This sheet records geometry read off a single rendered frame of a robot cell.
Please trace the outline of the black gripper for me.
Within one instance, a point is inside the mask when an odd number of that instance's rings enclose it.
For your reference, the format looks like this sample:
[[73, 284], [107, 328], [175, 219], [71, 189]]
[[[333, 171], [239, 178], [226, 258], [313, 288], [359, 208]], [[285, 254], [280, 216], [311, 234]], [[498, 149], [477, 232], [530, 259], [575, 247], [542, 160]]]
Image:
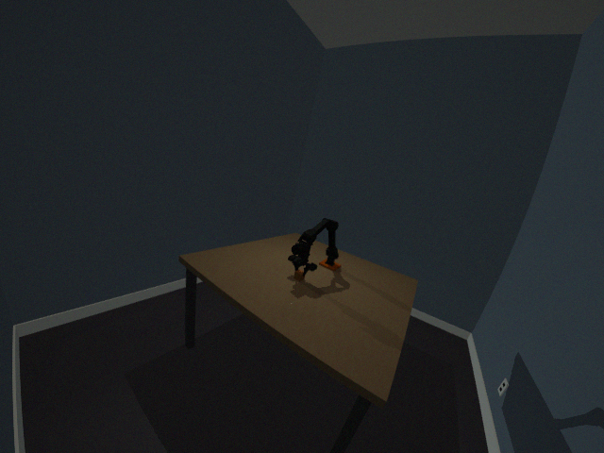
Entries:
[[[306, 273], [307, 273], [309, 270], [310, 270], [310, 271], [312, 271], [312, 272], [313, 272], [313, 271], [315, 271], [315, 270], [317, 270], [317, 265], [316, 265], [316, 264], [314, 264], [314, 263], [311, 263], [311, 264], [307, 263], [307, 262], [309, 261], [309, 260], [308, 260], [308, 258], [309, 258], [309, 255], [310, 255], [310, 254], [304, 254], [304, 253], [302, 253], [302, 254], [299, 254], [299, 255], [300, 255], [300, 258], [302, 258], [302, 259], [304, 259], [304, 258], [305, 258], [305, 260], [306, 260], [306, 264], [305, 264], [305, 265], [306, 265], [306, 267], [304, 268], [303, 277], [305, 276], [305, 274], [306, 274]], [[295, 258], [297, 258], [297, 256], [296, 256], [296, 255], [291, 255], [291, 256], [289, 256], [288, 260], [289, 260], [289, 261], [292, 261], [292, 264], [294, 264], [294, 259], [295, 259]], [[298, 270], [298, 268], [299, 268], [299, 267], [294, 266], [295, 271], [297, 271], [297, 270]]]

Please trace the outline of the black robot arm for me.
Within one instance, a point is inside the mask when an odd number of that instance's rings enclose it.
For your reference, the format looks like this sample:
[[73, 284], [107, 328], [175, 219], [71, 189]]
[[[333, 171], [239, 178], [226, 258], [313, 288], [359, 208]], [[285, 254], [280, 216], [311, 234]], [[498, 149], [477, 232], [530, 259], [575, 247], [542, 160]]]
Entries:
[[[313, 242], [316, 240], [316, 236], [322, 230], [324, 230], [326, 228], [328, 231], [328, 248], [326, 249], [326, 251], [327, 251], [326, 253], [327, 253], [328, 257], [327, 257], [327, 261], [325, 262], [325, 264], [333, 266], [335, 264], [334, 261], [339, 258], [338, 249], [335, 245], [336, 230], [338, 229], [338, 226], [339, 226], [338, 222], [324, 218], [314, 228], [306, 230], [299, 238], [299, 240], [298, 240], [299, 243], [296, 243], [292, 247], [292, 253], [294, 255], [298, 255], [297, 258], [294, 259], [294, 265], [297, 267], [301, 267], [306, 264], [305, 258], [304, 259], [300, 258], [299, 254], [302, 254], [302, 253], [309, 254], [310, 247], [313, 245]], [[302, 240], [304, 240], [305, 242]]]

